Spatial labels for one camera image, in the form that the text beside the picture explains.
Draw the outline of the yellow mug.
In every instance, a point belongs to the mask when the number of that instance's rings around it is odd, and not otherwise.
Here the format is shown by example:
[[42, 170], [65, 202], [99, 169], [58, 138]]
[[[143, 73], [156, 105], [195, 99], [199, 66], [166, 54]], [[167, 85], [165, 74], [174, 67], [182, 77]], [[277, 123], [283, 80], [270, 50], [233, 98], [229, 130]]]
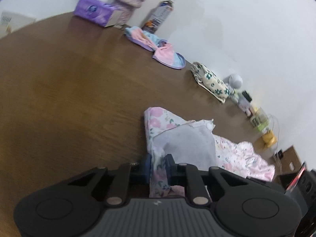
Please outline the yellow mug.
[[277, 137], [272, 130], [267, 131], [262, 135], [262, 140], [267, 148], [273, 146], [277, 142]]

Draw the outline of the white wall heater panel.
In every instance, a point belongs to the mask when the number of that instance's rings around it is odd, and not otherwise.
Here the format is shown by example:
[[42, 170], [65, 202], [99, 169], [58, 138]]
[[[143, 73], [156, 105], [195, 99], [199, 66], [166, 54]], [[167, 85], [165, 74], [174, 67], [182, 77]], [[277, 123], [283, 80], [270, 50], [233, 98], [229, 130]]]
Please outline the white wall heater panel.
[[1, 33], [0, 38], [3, 38], [14, 31], [17, 31], [27, 25], [33, 24], [36, 19], [22, 14], [3, 11], [1, 13]]

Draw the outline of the plastic drink bottle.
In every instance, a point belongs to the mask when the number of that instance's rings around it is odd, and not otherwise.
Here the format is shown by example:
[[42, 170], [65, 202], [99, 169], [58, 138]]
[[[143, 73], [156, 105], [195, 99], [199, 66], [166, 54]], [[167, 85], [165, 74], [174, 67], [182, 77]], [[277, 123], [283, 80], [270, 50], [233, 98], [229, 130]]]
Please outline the plastic drink bottle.
[[173, 11], [174, 2], [175, 0], [161, 1], [157, 7], [150, 12], [150, 15], [141, 27], [142, 30], [154, 34]]

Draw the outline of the purple tissue pack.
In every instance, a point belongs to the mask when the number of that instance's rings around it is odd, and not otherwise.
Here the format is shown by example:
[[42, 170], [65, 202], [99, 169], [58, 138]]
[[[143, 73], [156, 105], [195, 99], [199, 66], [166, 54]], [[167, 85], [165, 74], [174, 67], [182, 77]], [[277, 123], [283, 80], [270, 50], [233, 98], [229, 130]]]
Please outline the purple tissue pack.
[[116, 25], [122, 11], [100, 0], [79, 0], [73, 14], [106, 28]]

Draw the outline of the pink blue towel cap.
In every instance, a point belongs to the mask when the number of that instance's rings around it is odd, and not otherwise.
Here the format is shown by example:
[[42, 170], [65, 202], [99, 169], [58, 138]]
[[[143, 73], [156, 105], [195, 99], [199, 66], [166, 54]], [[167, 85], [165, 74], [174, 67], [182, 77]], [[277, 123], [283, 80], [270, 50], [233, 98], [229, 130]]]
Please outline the pink blue towel cap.
[[185, 58], [174, 51], [172, 44], [167, 40], [144, 31], [139, 27], [126, 27], [125, 36], [133, 43], [153, 53], [152, 58], [172, 69], [180, 70], [186, 65]]

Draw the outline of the brown cardboard box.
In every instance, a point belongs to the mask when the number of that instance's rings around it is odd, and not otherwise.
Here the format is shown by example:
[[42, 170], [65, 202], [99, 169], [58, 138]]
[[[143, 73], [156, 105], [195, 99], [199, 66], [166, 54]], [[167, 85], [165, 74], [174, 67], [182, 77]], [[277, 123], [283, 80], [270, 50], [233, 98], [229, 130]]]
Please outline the brown cardboard box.
[[294, 146], [289, 147], [285, 151], [279, 150], [274, 155], [274, 159], [276, 159], [280, 173], [296, 173], [302, 165]]

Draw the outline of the pink floral baby garment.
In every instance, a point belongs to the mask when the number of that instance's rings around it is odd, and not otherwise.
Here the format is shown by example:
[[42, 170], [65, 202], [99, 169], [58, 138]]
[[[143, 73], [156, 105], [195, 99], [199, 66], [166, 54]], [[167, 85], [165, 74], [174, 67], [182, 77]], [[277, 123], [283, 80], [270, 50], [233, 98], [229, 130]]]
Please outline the pink floral baby garment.
[[233, 143], [213, 134], [213, 120], [186, 121], [172, 112], [150, 107], [144, 112], [147, 151], [151, 155], [150, 197], [184, 195], [178, 183], [168, 183], [166, 156], [175, 163], [208, 171], [218, 166], [243, 178], [272, 181], [275, 168], [255, 153], [249, 142]]

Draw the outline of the floral cream fabric pouch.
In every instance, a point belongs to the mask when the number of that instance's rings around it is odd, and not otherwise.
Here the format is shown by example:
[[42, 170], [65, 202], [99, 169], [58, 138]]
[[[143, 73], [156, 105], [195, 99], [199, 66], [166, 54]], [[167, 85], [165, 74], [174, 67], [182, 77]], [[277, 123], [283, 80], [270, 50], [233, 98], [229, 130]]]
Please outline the floral cream fabric pouch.
[[231, 94], [230, 89], [211, 70], [200, 62], [192, 63], [190, 70], [200, 87], [211, 93], [222, 104], [226, 102], [226, 99]]

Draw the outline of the framed picture stand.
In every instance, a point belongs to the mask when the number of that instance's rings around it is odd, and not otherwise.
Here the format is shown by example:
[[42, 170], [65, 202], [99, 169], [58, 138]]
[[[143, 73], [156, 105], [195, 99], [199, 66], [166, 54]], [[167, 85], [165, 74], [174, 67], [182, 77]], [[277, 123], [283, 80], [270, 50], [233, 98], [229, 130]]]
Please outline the framed picture stand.
[[293, 180], [291, 181], [291, 183], [289, 183], [289, 186], [286, 188], [284, 192], [286, 195], [289, 195], [295, 189], [300, 189], [304, 187], [305, 182], [306, 182], [306, 177], [304, 176], [304, 172], [306, 171], [306, 169], [307, 169], [307, 164], [306, 164], [306, 161], [304, 161], [302, 165], [300, 166], [299, 170], [297, 171], [297, 173], [295, 174]]

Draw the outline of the white robot figurine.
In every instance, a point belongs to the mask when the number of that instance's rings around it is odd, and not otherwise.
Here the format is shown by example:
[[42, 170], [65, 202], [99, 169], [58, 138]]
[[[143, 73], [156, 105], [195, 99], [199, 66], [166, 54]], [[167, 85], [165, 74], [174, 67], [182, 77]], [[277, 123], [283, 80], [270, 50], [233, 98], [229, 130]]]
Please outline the white robot figurine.
[[231, 74], [223, 79], [223, 82], [228, 87], [230, 94], [234, 94], [234, 92], [240, 89], [243, 85], [243, 80], [238, 74]]

